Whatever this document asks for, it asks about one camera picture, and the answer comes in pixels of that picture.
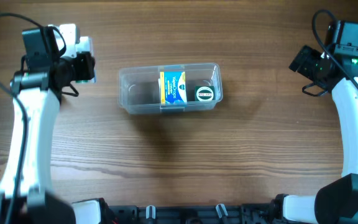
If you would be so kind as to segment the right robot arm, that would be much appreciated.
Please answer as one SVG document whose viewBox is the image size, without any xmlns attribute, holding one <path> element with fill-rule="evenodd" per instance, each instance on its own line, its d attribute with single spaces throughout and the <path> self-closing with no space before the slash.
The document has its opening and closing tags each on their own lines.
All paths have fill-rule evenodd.
<svg viewBox="0 0 358 224">
<path fill-rule="evenodd" d="M 358 223 L 358 23 L 333 21 L 324 43 L 329 55 L 305 45 L 290 70 L 332 95 L 343 145 L 341 178 L 316 195 L 278 196 L 272 216 L 301 223 Z"/>
</svg>

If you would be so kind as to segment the white green box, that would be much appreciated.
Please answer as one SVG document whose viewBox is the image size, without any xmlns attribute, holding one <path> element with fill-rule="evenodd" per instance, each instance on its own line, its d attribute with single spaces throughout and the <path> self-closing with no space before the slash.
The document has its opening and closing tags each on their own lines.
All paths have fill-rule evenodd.
<svg viewBox="0 0 358 224">
<path fill-rule="evenodd" d="M 81 36 L 80 37 L 80 42 L 78 44 L 75 44 L 76 47 L 76 53 L 79 54 L 81 52 L 89 52 L 90 55 L 92 57 L 94 57 L 94 47 L 93 47 L 93 40 L 91 37 L 88 36 Z M 78 81 L 78 83 L 96 83 L 96 70 L 95 68 L 93 69 L 94 71 L 94 78 L 90 79 L 90 80 L 83 80 L 83 81 Z"/>
</svg>

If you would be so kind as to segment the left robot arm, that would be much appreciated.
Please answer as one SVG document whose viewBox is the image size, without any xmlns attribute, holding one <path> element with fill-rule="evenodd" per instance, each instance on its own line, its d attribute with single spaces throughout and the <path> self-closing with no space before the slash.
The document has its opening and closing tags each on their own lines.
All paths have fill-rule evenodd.
<svg viewBox="0 0 358 224">
<path fill-rule="evenodd" d="M 14 127 L 0 181 L 0 223 L 102 223 L 103 200 L 66 203 L 54 194 L 50 174 L 65 88 L 95 81 L 92 40 L 74 24 L 28 29 L 22 37 L 26 53 L 9 89 Z"/>
</svg>

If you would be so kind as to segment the green round-label box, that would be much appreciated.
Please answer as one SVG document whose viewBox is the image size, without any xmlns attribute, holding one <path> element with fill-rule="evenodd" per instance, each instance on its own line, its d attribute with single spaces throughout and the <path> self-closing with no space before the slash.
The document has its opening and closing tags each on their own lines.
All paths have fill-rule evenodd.
<svg viewBox="0 0 358 224">
<path fill-rule="evenodd" d="M 214 86 L 195 86 L 196 101 L 213 101 L 215 96 Z"/>
</svg>

